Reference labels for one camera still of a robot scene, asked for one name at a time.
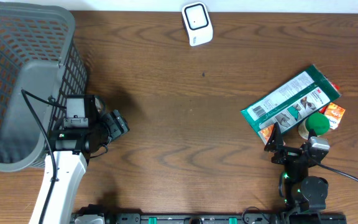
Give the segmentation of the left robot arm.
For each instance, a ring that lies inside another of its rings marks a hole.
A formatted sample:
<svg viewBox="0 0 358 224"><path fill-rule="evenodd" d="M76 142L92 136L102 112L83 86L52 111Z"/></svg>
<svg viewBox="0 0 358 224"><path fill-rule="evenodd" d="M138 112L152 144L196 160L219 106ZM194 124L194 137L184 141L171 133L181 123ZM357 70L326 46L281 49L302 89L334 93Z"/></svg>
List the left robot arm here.
<svg viewBox="0 0 358 224"><path fill-rule="evenodd" d="M70 223L75 197L89 161L129 131L118 110L88 117L67 117L52 131L52 151L30 223Z"/></svg>

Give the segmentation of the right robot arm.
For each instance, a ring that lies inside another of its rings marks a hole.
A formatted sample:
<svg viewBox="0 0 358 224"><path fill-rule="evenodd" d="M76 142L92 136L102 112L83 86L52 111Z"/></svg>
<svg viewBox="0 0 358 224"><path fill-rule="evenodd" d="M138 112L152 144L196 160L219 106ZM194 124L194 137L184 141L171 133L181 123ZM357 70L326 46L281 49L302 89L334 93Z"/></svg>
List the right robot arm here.
<svg viewBox="0 0 358 224"><path fill-rule="evenodd" d="M328 154L327 139L317 137L312 131L300 147L286 146L278 123L264 147L272 152L271 162L284 166L280 175L278 191L285 201L286 209L271 215L270 223L321 223L320 212L326 208L328 181L310 176L309 168L316 166Z"/></svg>

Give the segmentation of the orange small box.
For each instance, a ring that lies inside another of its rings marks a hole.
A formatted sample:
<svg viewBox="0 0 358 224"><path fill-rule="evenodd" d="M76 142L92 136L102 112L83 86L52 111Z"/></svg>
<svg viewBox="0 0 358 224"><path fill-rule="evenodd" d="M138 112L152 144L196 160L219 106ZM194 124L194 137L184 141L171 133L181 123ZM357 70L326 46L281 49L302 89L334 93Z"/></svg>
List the orange small box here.
<svg viewBox="0 0 358 224"><path fill-rule="evenodd" d="M266 128L260 130L258 132L259 137L261 138L264 145L266 145L270 139L271 136L273 136L274 140L282 140L283 145L285 145L285 141L282 138L282 134L279 128L279 125L271 124L267 126Z"/></svg>
<svg viewBox="0 0 358 224"><path fill-rule="evenodd" d="M330 103L327 105L324 111L324 115L329 120L329 125L331 129L338 128L345 111L346 110L344 108L340 107L337 104Z"/></svg>

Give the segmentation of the green lid spice jar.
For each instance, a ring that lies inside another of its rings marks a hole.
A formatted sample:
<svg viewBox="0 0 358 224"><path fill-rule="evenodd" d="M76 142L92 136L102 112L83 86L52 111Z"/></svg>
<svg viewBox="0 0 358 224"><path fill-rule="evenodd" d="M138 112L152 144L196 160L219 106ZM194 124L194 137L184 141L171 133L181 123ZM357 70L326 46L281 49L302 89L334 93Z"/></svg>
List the green lid spice jar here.
<svg viewBox="0 0 358 224"><path fill-rule="evenodd" d="M328 132L329 129L330 123L328 118L324 114L313 113L300 123L298 127L298 134L303 139L307 140L311 130L314 131L316 136L321 136Z"/></svg>

